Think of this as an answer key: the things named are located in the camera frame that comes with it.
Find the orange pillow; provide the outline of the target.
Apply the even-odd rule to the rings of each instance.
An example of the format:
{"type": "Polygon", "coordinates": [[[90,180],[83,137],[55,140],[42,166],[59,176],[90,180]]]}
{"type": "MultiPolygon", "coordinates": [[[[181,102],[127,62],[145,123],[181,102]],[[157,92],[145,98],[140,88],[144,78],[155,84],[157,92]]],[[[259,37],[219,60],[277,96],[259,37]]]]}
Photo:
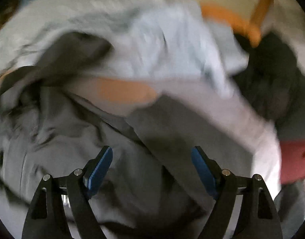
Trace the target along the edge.
{"type": "Polygon", "coordinates": [[[204,19],[230,26],[234,33],[247,38],[253,48],[259,45],[262,37],[258,26],[215,3],[201,1],[199,5],[204,19]]]}

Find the red cloth item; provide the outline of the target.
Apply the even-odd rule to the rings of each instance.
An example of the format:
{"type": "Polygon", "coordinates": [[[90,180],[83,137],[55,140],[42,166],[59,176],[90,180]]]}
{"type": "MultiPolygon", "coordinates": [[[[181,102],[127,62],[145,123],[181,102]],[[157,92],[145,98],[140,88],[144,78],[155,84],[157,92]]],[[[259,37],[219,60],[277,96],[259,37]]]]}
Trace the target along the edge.
{"type": "Polygon", "coordinates": [[[305,140],[281,141],[281,184],[305,178],[305,140]]]}

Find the light blue duvet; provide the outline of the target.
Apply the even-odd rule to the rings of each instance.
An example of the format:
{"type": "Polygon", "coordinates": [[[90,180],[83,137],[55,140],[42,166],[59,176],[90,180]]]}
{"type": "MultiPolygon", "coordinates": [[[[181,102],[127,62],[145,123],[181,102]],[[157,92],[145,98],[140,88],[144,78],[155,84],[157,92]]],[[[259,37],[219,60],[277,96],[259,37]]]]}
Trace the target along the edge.
{"type": "Polygon", "coordinates": [[[112,54],[88,73],[128,80],[207,80],[222,96],[247,53],[229,26],[204,20],[191,0],[31,0],[0,30],[0,73],[33,65],[58,37],[106,39],[112,54]]]}

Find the grey folded garment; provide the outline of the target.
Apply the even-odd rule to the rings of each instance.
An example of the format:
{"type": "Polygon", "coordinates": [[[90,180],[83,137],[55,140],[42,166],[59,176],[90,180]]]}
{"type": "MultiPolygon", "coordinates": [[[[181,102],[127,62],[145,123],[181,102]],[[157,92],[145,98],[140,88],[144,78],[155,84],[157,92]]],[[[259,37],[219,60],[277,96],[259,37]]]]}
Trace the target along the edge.
{"type": "Polygon", "coordinates": [[[274,200],[283,238],[305,238],[305,184],[298,180],[282,185],[274,200]]]}

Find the large grey black jacket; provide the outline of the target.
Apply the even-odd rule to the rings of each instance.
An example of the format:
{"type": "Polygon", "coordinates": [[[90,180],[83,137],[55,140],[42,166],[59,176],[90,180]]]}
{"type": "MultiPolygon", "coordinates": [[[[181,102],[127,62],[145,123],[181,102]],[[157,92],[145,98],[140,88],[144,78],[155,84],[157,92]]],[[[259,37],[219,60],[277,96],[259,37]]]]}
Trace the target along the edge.
{"type": "Polygon", "coordinates": [[[104,146],[114,159],[90,204],[108,226],[166,228],[206,215],[213,200],[191,162],[196,145],[222,167],[250,175],[250,153],[179,101],[163,96],[118,117],[64,89],[110,49],[105,39],[66,33],[36,65],[9,73],[0,84],[0,218],[14,237],[22,234],[42,177],[68,175],[104,146]]]}

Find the black puffer jacket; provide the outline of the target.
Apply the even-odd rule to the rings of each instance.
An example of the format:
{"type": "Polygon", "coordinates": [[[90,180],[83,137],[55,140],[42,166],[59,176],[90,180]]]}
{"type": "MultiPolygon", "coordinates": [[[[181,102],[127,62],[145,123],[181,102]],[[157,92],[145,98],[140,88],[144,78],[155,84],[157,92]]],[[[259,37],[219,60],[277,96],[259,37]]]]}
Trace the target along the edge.
{"type": "Polygon", "coordinates": [[[279,140],[305,140],[305,75],[294,52],[273,32],[256,48],[239,34],[235,38],[249,53],[247,68],[233,76],[242,96],[274,122],[279,140]]]}

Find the white bed sheet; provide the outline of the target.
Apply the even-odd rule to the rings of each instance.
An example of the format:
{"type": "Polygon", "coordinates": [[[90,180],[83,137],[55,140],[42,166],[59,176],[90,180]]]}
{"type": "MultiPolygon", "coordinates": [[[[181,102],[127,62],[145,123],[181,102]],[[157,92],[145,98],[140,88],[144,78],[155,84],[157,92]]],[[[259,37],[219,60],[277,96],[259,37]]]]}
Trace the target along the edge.
{"type": "Polygon", "coordinates": [[[152,104],[164,94],[177,99],[253,154],[251,173],[262,176],[273,198],[281,190],[281,149],[275,127],[258,116],[237,91],[222,98],[201,80],[129,81],[91,76],[68,81],[64,90],[120,116],[152,104]]]}

